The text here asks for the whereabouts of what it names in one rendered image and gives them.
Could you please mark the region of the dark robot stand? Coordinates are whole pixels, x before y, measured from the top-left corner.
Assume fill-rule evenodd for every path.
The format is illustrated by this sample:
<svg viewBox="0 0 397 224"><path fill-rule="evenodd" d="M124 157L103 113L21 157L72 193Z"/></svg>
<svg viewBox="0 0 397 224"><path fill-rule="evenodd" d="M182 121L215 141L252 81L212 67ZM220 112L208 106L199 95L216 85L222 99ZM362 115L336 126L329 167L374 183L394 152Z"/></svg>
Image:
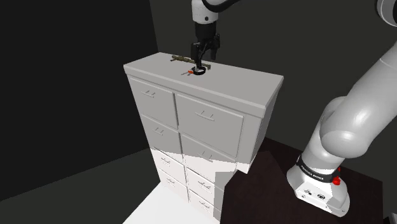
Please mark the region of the dark robot stand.
<svg viewBox="0 0 397 224"><path fill-rule="evenodd" d="M341 218L296 198L286 173L300 150L266 138L247 174L226 184L220 224L390 224L383 215L382 182L341 168L350 207Z"/></svg>

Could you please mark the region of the olive green stick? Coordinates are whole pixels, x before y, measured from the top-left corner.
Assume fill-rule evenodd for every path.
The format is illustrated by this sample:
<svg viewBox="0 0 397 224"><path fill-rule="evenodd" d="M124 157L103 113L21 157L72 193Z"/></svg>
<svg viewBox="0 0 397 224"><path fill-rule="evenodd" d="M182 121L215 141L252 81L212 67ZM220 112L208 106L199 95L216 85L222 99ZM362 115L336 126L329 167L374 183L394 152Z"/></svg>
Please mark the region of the olive green stick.
<svg viewBox="0 0 397 224"><path fill-rule="evenodd" d="M178 56L178 55L172 55L171 57L172 57L171 61L178 60L178 61L181 61L181 62L188 62L188 63L192 63L192 64L197 65L197 63L194 60L192 60L192 59L190 59L188 57L183 57L183 56ZM211 68L210 64L205 64L203 62L199 62L198 64L200 66L202 66L202 67L205 67L206 69L210 69Z"/></svg>

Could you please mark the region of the white chest of drawers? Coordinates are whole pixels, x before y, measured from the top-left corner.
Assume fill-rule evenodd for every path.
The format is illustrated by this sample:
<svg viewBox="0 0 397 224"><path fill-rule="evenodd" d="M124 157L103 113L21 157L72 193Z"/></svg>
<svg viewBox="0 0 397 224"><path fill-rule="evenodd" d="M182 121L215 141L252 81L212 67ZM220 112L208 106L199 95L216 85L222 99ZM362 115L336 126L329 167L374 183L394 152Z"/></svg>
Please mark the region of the white chest of drawers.
<svg viewBox="0 0 397 224"><path fill-rule="evenodd" d="M124 70L161 184L219 224L226 184L250 170L282 76L218 63L196 75L168 53Z"/></svg>

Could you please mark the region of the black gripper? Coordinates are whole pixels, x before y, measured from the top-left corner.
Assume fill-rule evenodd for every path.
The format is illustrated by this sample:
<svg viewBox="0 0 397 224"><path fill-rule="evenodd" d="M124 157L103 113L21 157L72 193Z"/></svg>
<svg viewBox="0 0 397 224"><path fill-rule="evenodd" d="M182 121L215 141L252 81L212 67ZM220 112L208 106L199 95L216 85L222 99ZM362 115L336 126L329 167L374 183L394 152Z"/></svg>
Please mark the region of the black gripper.
<svg viewBox="0 0 397 224"><path fill-rule="evenodd" d="M216 33L216 22L200 24L195 22L196 43L190 45L191 59L196 68L202 68L202 44L211 41L211 60L216 59L216 54L220 48L220 35Z"/></svg>

